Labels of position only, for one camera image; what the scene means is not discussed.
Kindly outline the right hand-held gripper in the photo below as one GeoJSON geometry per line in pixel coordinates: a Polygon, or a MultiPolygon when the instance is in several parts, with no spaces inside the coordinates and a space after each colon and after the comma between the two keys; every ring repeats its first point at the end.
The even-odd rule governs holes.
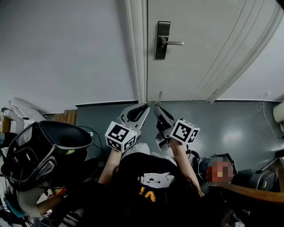
{"type": "Polygon", "coordinates": [[[193,143],[198,135],[200,128],[184,120],[175,120],[175,118],[165,110],[160,102],[155,102],[154,113],[158,119],[158,134],[155,143],[160,152],[169,149],[170,139],[175,139],[183,145],[193,143]]]}

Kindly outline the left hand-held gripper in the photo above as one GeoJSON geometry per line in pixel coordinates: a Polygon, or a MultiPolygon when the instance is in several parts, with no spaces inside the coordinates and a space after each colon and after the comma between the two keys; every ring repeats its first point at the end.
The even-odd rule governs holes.
{"type": "Polygon", "coordinates": [[[146,103],[125,108],[120,117],[110,123],[105,133],[106,144],[122,153],[129,150],[137,142],[149,111],[146,103]]]}

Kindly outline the metal door lock plate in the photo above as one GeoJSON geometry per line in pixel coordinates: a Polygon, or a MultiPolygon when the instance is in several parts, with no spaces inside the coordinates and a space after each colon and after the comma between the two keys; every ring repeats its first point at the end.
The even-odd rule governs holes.
{"type": "Polygon", "coordinates": [[[167,43],[163,41],[168,41],[170,34],[170,24],[168,21],[158,21],[157,28],[157,45],[156,45],[156,60],[164,60],[166,57],[167,43]]]}

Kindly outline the person's left forearm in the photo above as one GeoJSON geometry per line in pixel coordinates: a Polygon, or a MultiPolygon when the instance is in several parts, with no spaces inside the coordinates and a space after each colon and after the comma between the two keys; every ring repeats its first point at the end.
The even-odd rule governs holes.
{"type": "Polygon", "coordinates": [[[103,172],[98,180],[100,184],[109,185],[113,178],[115,168],[119,165],[122,157],[122,152],[112,149],[103,172]]]}

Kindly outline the person's right forearm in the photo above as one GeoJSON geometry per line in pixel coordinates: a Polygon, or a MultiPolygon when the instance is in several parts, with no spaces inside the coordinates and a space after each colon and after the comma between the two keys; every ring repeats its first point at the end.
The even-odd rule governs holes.
{"type": "Polygon", "coordinates": [[[198,190],[198,194],[203,197],[204,194],[202,193],[200,189],[200,185],[197,179],[197,176],[188,160],[188,157],[186,155],[186,151],[184,146],[181,142],[171,139],[169,143],[170,148],[172,149],[174,159],[177,163],[178,168],[180,169],[181,173],[192,180],[193,184],[195,185],[195,188],[198,190]]]}

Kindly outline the light grey trousers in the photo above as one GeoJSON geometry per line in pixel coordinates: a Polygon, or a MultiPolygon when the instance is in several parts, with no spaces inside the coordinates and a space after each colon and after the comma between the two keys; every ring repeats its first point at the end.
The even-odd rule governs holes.
{"type": "Polygon", "coordinates": [[[167,160],[171,161],[174,165],[177,166],[173,157],[163,156],[163,155],[158,154],[156,152],[151,152],[150,149],[149,149],[149,146],[146,143],[135,144],[133,147],[131,147],[129,150],[127,150],[125,152],[125,154],[123,155],[122,158],[126,157],[127,155],[133,154],[133,153],[143,153],[143,154],[146,154],[146,155],[151,155],[151,156],[154,156],[154,157],[167,159],[167,160]]]}

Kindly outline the black printed T-shirt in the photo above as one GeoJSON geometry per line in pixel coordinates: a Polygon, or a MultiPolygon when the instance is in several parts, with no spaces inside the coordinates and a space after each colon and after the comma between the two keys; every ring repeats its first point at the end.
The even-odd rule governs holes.
{"type": "Polygon", "coordinates": [[[221,227],[220,195],[201,197],[171,161],[143,153],[124,157],[109,185],[82,194],[76,227],[221,227]]]}

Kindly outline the dark open bag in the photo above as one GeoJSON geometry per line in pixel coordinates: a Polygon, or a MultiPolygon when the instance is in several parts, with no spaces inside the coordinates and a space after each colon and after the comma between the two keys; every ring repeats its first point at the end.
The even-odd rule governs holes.
{"type": "Polygon", "coordinates": [[[198,178],[209,186],[230,183],[237,173],[234,160],[228,153],[203,157],[197,166],[198,178]]]}

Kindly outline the wooden slatted panel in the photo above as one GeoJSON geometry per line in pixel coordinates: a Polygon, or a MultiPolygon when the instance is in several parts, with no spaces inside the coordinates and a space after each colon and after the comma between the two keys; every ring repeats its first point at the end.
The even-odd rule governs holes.
{"type": "Polygon", "coordinates": [[[64,110],[63,113],[54,114],[53,120],[75,125],[77,110],[64,110]]]}

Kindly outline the black helmet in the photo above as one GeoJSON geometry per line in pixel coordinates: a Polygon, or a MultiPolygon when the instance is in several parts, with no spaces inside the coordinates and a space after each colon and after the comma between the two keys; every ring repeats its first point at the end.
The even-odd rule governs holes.
{"type": "Polygon", "coordinates": [[[13,139],[1,171],[17,191],[63,187],[77,174],[91,144],[92,137],[78,126],[59,121],[34,122],[13,139]],[[59,155],[58,149],[75,152],[59,155]]]}

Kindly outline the black hard case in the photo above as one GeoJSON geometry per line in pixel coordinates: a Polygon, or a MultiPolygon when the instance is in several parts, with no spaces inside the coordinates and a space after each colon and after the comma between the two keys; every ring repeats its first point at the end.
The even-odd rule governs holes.
{"type": "Polygon", "coordinates": [[[277,172],[269,170],[246,169],[232,178],[231,184],[262,191],[271,191],[278,178],[277,172]]]}

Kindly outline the white moulded panels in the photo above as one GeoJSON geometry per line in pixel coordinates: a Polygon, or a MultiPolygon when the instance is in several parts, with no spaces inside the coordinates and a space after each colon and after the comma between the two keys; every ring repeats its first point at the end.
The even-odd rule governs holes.
{"type": "Polygon", "coordinates": [[[33,122],[45,121],[46,117],[43,112],[35,105],[21,98],[13,97],[8,101],[13,112],[24,120],[32,120],[33,122]]]}

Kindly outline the white rounded device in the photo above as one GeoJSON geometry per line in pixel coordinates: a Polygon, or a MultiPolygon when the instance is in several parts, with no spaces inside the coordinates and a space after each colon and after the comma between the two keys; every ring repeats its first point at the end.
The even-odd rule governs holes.
{"type": "Polygon", "coordinates": [[[280,123],[284,121],[284,102],[275,106],[272,110],[275,122],[280,123]]]}

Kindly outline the black white-striped shoe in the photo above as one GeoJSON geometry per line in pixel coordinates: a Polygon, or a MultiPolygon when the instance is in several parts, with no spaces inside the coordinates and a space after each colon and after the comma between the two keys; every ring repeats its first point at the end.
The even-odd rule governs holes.
{"type": "Polygon", "coordinates": [[[82,208],[68,212],[58,227],[78,227],[79,221],[83,216],[83,212],[84,209],[82,208]]]}

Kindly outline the curved wooden chair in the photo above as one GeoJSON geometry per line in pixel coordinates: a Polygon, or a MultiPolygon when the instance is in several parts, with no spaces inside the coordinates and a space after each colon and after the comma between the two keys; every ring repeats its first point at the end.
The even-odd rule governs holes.
{"type": "Polygon", "coordinates": [[[273,169],[277,172],[278,178],[271,191],[262,191],[245,188],[230,183],[220,184],[219,187],[226,190],[233,196],[238,204],[244,203],[245,206],[259,207],[261,204],[284,208],[284,161],[277,157],[268,165],[260,170],[273,169]]]}

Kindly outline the brown cardboard box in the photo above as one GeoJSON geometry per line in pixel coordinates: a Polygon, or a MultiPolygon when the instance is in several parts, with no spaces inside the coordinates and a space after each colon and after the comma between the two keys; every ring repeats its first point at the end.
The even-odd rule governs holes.
{"type": "Polygon", "coordinates": [[[8,117],[0,118],[0,133],[9,133],[11,128],[11,119],[8,117]]]}

